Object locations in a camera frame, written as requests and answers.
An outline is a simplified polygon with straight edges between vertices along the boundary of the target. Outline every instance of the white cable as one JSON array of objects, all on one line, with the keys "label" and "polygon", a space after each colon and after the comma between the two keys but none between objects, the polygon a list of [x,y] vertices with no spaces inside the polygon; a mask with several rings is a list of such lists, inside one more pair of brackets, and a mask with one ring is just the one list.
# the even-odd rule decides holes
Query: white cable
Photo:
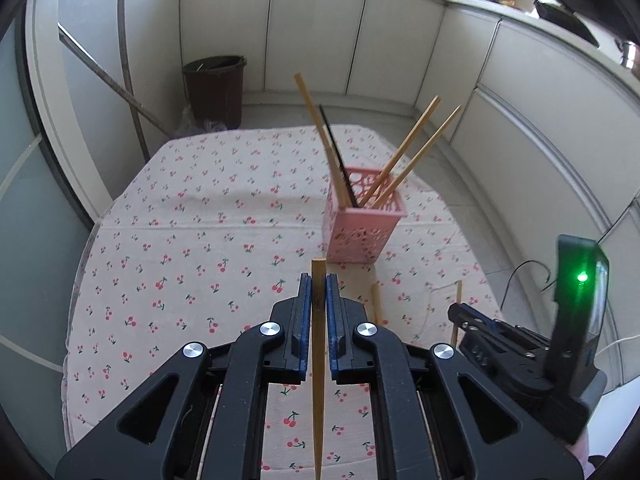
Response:
[{"label": "white cable", "polygon": [[622,339],[618,339],[617,341],[614,341],[613,343],[609,343],[607,346],[605,346],[602,350],[599,350],[598,352],[596,352],[596,357],[598,357],[600,354],[602,354],[605,350],[608,350],[609,348],[611,348],[612,346],[615,346],[619,343],[625,342],[625,341],[631,341],[632,339],[638,339],[640,337],[640,334],[636,334],[630,337],[623,337]]}]

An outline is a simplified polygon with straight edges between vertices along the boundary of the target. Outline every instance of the black cable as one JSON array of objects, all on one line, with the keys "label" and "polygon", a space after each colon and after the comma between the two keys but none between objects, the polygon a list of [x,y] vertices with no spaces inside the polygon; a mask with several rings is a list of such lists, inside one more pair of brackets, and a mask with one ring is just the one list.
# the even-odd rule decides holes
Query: black cable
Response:
[{"label": "black cable", "polygon": [[515,269],[513,269],[513,272],[511,273],[511,276],[509,276],[509,279],[507,280],[507,286],[504,289],[504,296],[502,297],[502,301],[500,302],[500,312],[502,312],[502,308],[504,307],[504,301],[507,299],[507,292],[509,291],[509,286],[511,285],[511,279],[515,276],[517,270],[525,265],[525,264],[539,264],[540,266],[545,267],[546,270],[546,280],[545,283],[548,283],[548,281],[551,279],[551,269],[549,269],[549,267],[547,266],[547,264],[542,263],[539,260],[525,260],[524,262],[522,262],[519,266],[517,266]]},{"label": "black cable", "polygon": [[[618,219],[613,222],[613,224],[611,224],[606,231],[604,231],[604,233],[602,234],[602,236],[600,237],[600,239],[596,242],[596,245],[600,245],[601,241],[603,241],[607,236],[609,236],[609,233],[613,231],[613,229],[615,229],[615,227],[620,223],[620,221],[623,219],[624,215],[626,214],[627,211],[629,211],[629,209],[631,209],[631,206],[634,204],[634,200],[631,201],[631,203],[625,207],[625,210],[620,213],[620,216],[618,217]],[[518,270],[520,268],[520,266],[523,264],[520,264],[519,266],[516,267],[516,269],[511,273],[511,275],[513,276],[513,274],[515,273],[516,270]],[[553,280],[551,283],[549,283],[548,285],[546,285],[544,288],[540,289],[540,292],[544,292],[545,290],[547,290],[549,287],[553,286],[556,281],[558,279],[556,278],[555,280]],[[504,297],[507,297],[507,291],[509,290],[509,284],[510,284],[511,278],[509,278],[509,281],[507,282],[507,288],[504,291]]]}]

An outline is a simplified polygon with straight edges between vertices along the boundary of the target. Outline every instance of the pink plastic basket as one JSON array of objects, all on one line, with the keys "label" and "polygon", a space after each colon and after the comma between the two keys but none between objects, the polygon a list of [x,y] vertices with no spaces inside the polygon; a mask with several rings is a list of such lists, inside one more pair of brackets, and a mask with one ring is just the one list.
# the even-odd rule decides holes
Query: pink plastic basket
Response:
[{"label": "pink plastic basket", "polygon": [[[360,199],[373,184],[381,170],[371,168],[346,168],[353,192]],[[369,205],[391,183],[388,178],[378,188]],[[322,240],[326,259],[332,263],[371,264],[375,262],[389,240],[399,219],[406,216],[404,203],[395,191],[380,209],[348,207],[339,210],[333,183],[324,208]]]}]

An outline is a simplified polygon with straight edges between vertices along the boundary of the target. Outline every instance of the black chopstick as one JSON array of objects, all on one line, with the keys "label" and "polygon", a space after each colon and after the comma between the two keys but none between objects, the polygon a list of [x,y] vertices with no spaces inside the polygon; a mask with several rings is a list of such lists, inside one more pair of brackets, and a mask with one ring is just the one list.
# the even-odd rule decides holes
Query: black chopstick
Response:
[{"label": "black chopstick", "polygon": [[351,180],[349,179],[349,173],[344,169],[344,162],[342,161],[342,155],[340,155],[340,150],[338,150],[338,145],[335,143],[334,133],[331,131],[331,126],[329,126],[329,120],[326,118],[324,114],[324,109],[322,105],[318,105],[320,108],[320,114],[322,115],[322,120],[326,125],[326,130],[329,133],[329,138],[331,139],[331,144],[334,146],[335,154],[338,156],[338,165],[340,166],[340,171],[342,172],[342,176],[344,177],[344,183],[347,185],[347,191],[349,192],[349,200],[351,200],[351,207],[359,207],[358,201],[356,200],[356,195],[353,193],[353,187],[351,186]]}]

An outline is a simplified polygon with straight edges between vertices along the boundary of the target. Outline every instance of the cherry pattern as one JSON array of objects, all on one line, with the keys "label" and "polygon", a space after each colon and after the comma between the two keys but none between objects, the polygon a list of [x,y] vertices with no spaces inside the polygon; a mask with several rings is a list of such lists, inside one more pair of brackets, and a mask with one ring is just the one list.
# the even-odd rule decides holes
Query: cherry pattern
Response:
[{"label": "cherry pattern", "polygon": [[[334,134],[348,164],[376,167],[393,154],[366,128],[334,125]],[[330,178],[321,154],[309,127],[171,140],[115,200],[74,286],[63,382],[71,444],[180,345],[232,341],[296,293],[305,261],[324,251]],[[425,348],[450,335],[456,280],[467,303],[500,317],[446,204],[414,176],[402,195],[409,217],[375,269],[330,266],[340,293],[370,312],[370,284],[379,280],[388,306],[379,323]],[[265,480],[286,471],[314,477],[311,377],[270,385],[264,446],[274,451],[261,464]],[[331,478],[375,478],[368,384],[328,382],[324,434]]]}]

